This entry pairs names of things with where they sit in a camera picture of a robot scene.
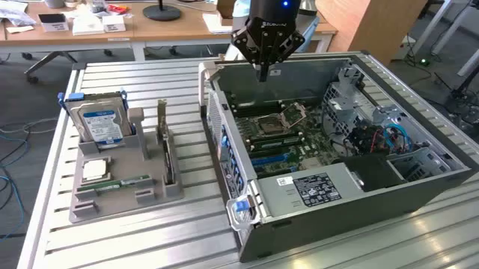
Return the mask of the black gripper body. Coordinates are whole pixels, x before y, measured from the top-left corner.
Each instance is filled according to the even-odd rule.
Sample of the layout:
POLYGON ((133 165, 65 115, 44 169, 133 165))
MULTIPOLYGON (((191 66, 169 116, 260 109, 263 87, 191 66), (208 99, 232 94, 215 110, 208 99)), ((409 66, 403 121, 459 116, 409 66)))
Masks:
POLYGON ((264 32, 275 34, 284 32, 287 35, 296 29, 296 17, 299 1, 251 1, 249 16, 245 27, 263 55, 264 32))

